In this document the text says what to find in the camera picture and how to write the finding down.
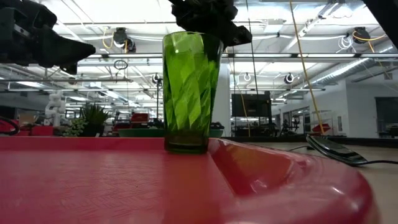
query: television screen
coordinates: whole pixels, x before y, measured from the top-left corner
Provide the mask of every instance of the television screen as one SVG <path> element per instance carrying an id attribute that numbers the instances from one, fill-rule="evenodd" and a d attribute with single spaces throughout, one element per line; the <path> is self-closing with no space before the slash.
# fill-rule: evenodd
<path id="1" fill-rule="evenodd" d="M 271 113 L 268 109 L 270 103 L 269 95 L 258 95 L 257 98 L 255 94 L 232 94 L 232 116 L 245 117 L 246 109 L 247 117 L 266 117 Z"/>

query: red tray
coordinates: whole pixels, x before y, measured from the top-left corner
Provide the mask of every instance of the red tray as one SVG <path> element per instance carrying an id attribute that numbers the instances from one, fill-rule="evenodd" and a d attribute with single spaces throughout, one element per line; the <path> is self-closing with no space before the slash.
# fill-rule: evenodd
<path id="1" fill-rule="evenodd" d="M 364 177 L 316 156 L 211 139 L 0 138 L 0 223 L 379 223 Z"/>

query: drinking glass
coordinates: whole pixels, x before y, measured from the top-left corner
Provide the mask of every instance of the drinking glass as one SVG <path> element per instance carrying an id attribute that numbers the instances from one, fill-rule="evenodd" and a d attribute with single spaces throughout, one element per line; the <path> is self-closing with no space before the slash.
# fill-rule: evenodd
<path id="1" fill-rule="evenodd" d="M 165 148 L 205 153 L 223 43 L 196 32 L 163 39 Z"/>

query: potted plant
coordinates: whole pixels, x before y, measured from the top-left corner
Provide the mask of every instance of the potted plant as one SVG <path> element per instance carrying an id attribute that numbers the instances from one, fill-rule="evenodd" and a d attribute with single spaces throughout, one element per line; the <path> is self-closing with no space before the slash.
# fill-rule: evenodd
<path id="1" fill-rule="evenodd" d="M 80 117 L 86 122 L 80 137 L 96 137 L 102 136 L 104 133 L 104 123 L 109 118 L 108 112 L 104 112 L 104 108 L 94 105 L 85 105 L 80 108 Z"/>

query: yellow cable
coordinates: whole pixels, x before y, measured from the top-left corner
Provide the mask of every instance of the yellow cable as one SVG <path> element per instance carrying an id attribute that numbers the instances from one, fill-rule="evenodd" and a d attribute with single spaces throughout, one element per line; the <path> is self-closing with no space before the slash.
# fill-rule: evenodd
<path id="1" fill-rule="evenodd" d="M 300 55 L 301 55 L 301 57 L 300 57 L 301 58 L 301 63 L 303 64 L 303 70 L 304 70 L 305 79 L 307 81 L 308 88 L 310 89 L 311 98 L 312 98 L 312 101 L 313 101 L 313 107 L 314 107 L 315 112 L 317 114 L 319 126 L 321 127 L 321 133 L 322 133 L 322 135 L 324 135 L 325 134 L 325 130 L 323 130 L 323 123 L 322 123 L 322 119 L 321 119 L 321 116 L 320 116 L 319 111 L 318 111 L 317 101 L 315 100 L 315 96 L 314 96 L 313 91 L 312 91 L 312 86 L 311 86 L 310 80 L 308 79 L 307 69 L 305 68 L 303 50 L 301 48 L 301 42 L 300 42 L 300 38 L 299 38 L 299 31 L 297 30 L 297 23 L 296 23 L 296 19 L 294 17 L 293 0 L 289 0 L 289 3 L 290 3 L 290 11 L 292 13 L 292 19 L 293 19 L 293 23 L 294 23 L 294 30 L 295 30 L 295 34 L 296 34 L 296 38 L 297 38 L 297 43 L 298 43 L 298 49 L 299 49 Z"/>
<path id="2" fill-rule="evenodd" d="M 105 34 L 106 34 L 106 30 L 107 30 L 107 29 L 108 29 L 108 28 L 105 27 L 105 30 L 104 30 L 104 38 L 102 39 L 102 44 L 103 44 L 104 47 L 106 47 L 107 49 L 110 49 L 110 48 L 112 48 L 112 46 L 113 46 L 113 34 L 114 34 L 114 32 L 112 32 L 111 45 L 108 46 L 108 45 L 105 44 Z"/>
<path id="3" fill-rule="evenodd" d="M 381 38 L 383 38 L 383 37 L 386 36 L 386 34 L 384 34 L 384 35 L 382 35 L 382 36 L 380 36 L 380 37 L 376 37 L 376 38 L 373 38 L 373 39 L 364 39 L 364 38 L 360 38 L 360 37 L 355 36 L 355 33 L 357 33 L 357 32 L 356 32 L 356 31 L 353 32 L 353 37 L 357 38 L 358 40 L 363 40 L 363 41 L 374 41 L 374 40 L 379 40 L 379 39 L 381 39 Z"/>
<path id="4" fill-rule="evenodd" d="M 248 114 L 246 113 L 246 107 L 244 106 L 244 99 L 243 99 L 242 91 L 239 89 L 239 86 L 238 86 L 238 84 L 236 83 L 235 74 L 233 74 L 233 77 L 234 77 L 234 84 L 235 84 L 235 86 L 238 88 L 239 93 L 241 94 L 244 116 L 245 116 L 245 118 L 246 118 L 246 121 L 248 122 L 249 137 L 251 137 L 251 136 L 250 136 L 250 122 L 249 122 L 249 120 L 248 120 Z"/>

